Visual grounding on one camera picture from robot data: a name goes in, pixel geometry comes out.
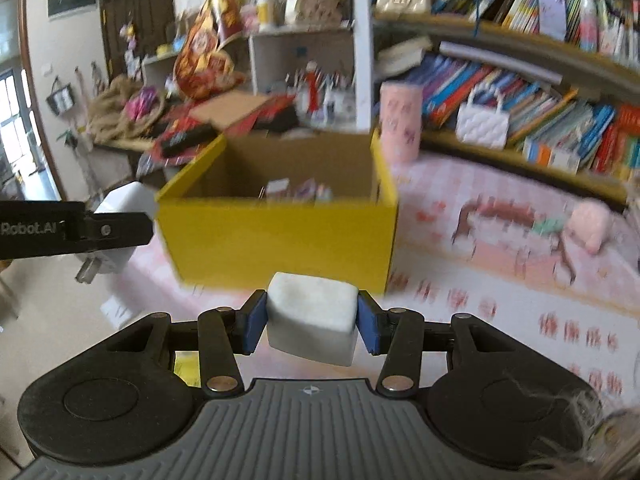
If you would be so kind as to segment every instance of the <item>snack bag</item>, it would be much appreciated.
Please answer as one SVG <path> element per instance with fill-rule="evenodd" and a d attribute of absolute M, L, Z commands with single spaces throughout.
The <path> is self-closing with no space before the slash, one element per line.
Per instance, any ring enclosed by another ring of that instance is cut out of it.
<path fill-rule="evenodd" d="M 209 99 L 245 81 L 234 71 L 234 64 L 222 50 L 216 26 L 215 0 L 206 0 L 187 35 L 174 65 L 174 77 L 180 91 L 194 100 Z M 225 35 L 230 40 L 237 34 Z"/>

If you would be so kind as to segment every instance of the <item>yellow box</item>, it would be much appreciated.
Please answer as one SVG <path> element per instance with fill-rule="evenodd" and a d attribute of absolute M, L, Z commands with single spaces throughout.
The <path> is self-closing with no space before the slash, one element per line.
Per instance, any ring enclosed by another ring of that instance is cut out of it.
<path fill-rule="evenodd" d="M 309 178 L 329 203 L 258 200 L 268 181 Z M 384 292 L 398 192 L 376 137 L 219 137 L 164 186 L 158 223 L 180 278 L 215 288 L 266 288 L 293 272 Z"/>

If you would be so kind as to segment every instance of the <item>hanging basket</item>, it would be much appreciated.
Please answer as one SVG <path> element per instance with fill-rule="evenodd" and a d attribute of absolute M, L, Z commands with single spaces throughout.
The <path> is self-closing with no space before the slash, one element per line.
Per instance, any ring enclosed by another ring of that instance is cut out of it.
<path fill-rule="evenodd" d="M 71 85 L 63 86 L 60 78 L 56 76 L 51 86 L 51 94 L 47 97 L 47 105 L 56 117 L 71 110 L 76 105 Z"/>

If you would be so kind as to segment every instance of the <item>plush pig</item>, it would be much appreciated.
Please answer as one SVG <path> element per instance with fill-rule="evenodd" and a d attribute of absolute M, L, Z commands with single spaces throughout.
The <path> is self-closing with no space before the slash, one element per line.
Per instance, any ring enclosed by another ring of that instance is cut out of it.
<path fill-rule="evenodd" d="M 589 254 L 595 255 L 609 236 L 612 222 L 611 211 L 606 204 L 587 199 L 574 208 L 564 228 Z"/>

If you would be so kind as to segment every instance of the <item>door frame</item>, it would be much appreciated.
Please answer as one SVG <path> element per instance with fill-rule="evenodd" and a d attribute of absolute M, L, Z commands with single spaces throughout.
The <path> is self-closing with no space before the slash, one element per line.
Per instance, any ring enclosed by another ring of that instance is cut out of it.
<path fill-rule="evenodd" d="M 66 200 L 65 188 L 62 186 L 60 180 L 60 174 L 58 168 L 53 160 L 51 154 L 51 148 L 49 147 L 49 141 L 45 133 L 44 125 L 42 124 L 42 117 L 40 115 L 40 106 L 38 105 L 38 99 L 36 97 L 36 89 L 33 83 L 33 70 L 31 69 L 31 56 L 29 54 L 29 40 L 27 34 L 27 0 L 18 0 L 18 34 L 20 37 L 20 59 L 22 60 L 22 68 L 27 75 L 27 85 L 29 86 L 29 95 L 31 96 L 31 110 L 33 111 L 33 117 L 36 121 L 36 127 L 40 134 L 40 144 L 44 157 L 47 159 L 47 166 L 51 172 L 53 182 L 58 188 L 58 195 L 60 200 Z"/>

